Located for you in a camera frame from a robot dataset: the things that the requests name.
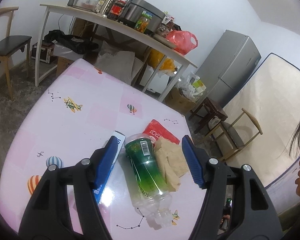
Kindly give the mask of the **cardboard box with trash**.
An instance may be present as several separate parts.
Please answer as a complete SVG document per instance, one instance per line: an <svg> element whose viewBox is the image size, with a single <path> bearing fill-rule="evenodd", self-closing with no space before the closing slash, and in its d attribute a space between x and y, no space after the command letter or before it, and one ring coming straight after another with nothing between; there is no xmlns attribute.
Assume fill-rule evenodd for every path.
<svg viewBox="0 0 300 240"><path fill-rule="evenodd" d="M181 77L166 96L164 103L175 111L186 114L203 96L206 86L196 74Z"/></svg>

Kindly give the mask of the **blue toothpaste box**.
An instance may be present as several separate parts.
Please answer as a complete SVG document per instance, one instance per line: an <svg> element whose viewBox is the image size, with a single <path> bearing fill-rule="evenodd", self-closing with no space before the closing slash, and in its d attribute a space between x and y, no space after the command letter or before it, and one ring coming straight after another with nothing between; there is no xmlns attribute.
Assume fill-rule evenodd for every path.
<svg viewBox="0 0 300 240"><path fill-rule="evenodd" d="M126 136L123 133L114 131L103 148L104 154L96 169L95 178L94 196L97 204L100 204L101 197L105 193L107 182L122 149L125 138Z"/></svg>

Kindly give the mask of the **green label plastic bottle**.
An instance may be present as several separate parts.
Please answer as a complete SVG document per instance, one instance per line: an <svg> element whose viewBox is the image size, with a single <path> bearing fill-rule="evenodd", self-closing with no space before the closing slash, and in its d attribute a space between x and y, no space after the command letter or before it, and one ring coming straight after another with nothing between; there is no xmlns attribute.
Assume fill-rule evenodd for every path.
<svg viewBox="0 0 300 240"><path fill-rule="evenodd" d="M150 136L131 135L125 139L124 147L138 185L133 206L150 222L162 228L171 226L172 196L157 165Z"/></svg>

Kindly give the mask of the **dark wooden stool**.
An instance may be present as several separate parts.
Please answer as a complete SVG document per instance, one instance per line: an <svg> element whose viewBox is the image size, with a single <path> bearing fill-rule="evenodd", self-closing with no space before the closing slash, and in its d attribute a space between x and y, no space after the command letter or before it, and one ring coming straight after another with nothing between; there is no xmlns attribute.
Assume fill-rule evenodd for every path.
<svg viewBox="0 0 300 240"><path fill-rule="evenodd" d="M221 121L225 121L228 118L228 115L222 109L219 103L215 102L214 100L206 97L196 108L194 111L190 111L191 115L189 120L191 120L194 116L198 115L199 110L204 107L207 111L205 116L201 116L201 120L199 122L199 126L194 130L194 134L197 134L204 126L208 125L208 123L214 119L218 118Z"/></svg>

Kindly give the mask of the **white mattress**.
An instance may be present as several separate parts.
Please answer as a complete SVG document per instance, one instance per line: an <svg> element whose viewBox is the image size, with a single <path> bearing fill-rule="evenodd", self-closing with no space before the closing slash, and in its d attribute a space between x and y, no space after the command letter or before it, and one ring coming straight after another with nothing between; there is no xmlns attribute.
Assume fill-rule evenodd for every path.
<svg viewBox="0 0 300 240"><path fill-rule="evenodd" d="M295 180L300 150L289 146L300 121L300 69L269 54L224 110L226 121L249 142L226 163L232 167L249 164L278 214L298 205Z"/></svg>

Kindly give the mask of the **red foil snack bag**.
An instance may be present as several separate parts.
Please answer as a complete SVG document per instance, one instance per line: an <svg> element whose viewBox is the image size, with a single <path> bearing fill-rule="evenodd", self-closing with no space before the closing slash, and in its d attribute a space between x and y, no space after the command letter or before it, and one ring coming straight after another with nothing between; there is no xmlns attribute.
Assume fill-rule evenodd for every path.
<svg viewBox="0 0 300 240"><path fill-rule="evenodd" d="M143 131L143 134L146 134L150 137L153 144L155 144L161 137L166 140L169 140L172 143L179 145L180 140L175 137L170 131L168 131L160 122L153 119Z"/></svg>

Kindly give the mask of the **grey refrigerator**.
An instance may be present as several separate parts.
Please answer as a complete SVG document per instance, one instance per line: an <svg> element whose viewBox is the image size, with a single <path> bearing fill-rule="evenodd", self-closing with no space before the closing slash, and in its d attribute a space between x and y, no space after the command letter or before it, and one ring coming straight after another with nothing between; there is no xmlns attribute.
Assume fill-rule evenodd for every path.
<svg viewBox="0 0 300 240"><path fill-rule="evenodd" d="M253 75L261 55L253 40L226 30L198 68L204 95L224 107Z"/></svg>

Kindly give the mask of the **wooden chair black seat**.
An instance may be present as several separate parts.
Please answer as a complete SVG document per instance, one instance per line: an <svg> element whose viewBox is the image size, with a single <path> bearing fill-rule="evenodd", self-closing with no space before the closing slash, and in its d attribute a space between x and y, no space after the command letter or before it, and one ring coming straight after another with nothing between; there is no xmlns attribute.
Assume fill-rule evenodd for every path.
<svg viewBox="0 0 300 240"><path fill-rule="evenodd" d="M10 70L9 70L9 60L10 57L16 53L18 50L21 52L26 50L26 74L29 77L30 73L30 49L31 49L31 38L26 35L10 35L11 25L13 20L13 14L17 11L19 7L5 7L0 8L0 16L8 14L8 22L6 28L6 37L0 41L0 64L3 63L5 66L5 75L7 88L9 92L10 99L13 101L13 89L10 79Z"/></svg>

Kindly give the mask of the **red plastic bag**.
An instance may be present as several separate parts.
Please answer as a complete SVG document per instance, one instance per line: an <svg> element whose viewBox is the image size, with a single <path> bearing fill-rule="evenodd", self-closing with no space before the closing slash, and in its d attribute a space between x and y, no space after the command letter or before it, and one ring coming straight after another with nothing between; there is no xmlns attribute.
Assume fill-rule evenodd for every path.
<svg viewBox="0 0 300 240"><path fill-rule="evenodd" d="M173 30L167 34L166 40L174 44L174 50L181 55L186 55L198 47L198 40L196 36L189 31Z"/></svg>

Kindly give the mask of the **pickle jar green label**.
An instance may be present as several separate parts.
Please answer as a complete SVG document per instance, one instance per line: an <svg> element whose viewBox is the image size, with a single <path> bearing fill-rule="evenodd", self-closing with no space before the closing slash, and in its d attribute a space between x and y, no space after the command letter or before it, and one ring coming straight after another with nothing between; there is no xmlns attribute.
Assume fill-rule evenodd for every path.
<svg viewBox="0 0 300 240"><path fill-rule="evenodd" d="M153 15L148 11L143 11L141 13L140 18L137 20L134 29L137 30L140 33L144 33L147 26L149 25Z"/></svg>

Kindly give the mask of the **red lidded jar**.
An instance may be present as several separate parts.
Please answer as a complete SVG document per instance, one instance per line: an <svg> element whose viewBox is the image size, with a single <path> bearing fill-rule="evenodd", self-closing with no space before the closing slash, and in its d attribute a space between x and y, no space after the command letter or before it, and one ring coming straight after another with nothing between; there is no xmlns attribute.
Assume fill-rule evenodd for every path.
<svg viewBox="0 0 300 240"><path fill-rule="evenodd" d="M115 2L113 3L111 9L110 9L110 12L108 13L107 15L107 18L110 19L110 20L114 20L116 21L122 10L124 9L126 5L126 2L123 1L123 0L115 0Z"/></svg>

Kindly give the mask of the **glass baking dish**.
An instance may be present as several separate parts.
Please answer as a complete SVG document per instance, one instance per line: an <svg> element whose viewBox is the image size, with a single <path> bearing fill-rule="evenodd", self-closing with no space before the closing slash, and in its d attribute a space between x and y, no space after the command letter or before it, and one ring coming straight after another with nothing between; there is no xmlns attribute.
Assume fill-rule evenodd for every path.
<svg viewBox="0 0 300 240"><path fill-rule="evenodd" d="M94 11L100 0L69 0L67 6Z"/></svg>

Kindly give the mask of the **silver rice cooker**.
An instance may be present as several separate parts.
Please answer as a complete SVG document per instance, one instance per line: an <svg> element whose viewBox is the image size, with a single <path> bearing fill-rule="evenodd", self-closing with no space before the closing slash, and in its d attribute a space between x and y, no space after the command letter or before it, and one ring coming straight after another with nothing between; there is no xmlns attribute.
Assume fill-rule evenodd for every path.
<svg viewBox="0 0 300 240"><path fill-rule="evenodd" d="M152 35L165 18L165 13L145 0L128 0L118 17L118 21L134 28L141 17L149 18L149 24L144 33Z"/></svg>

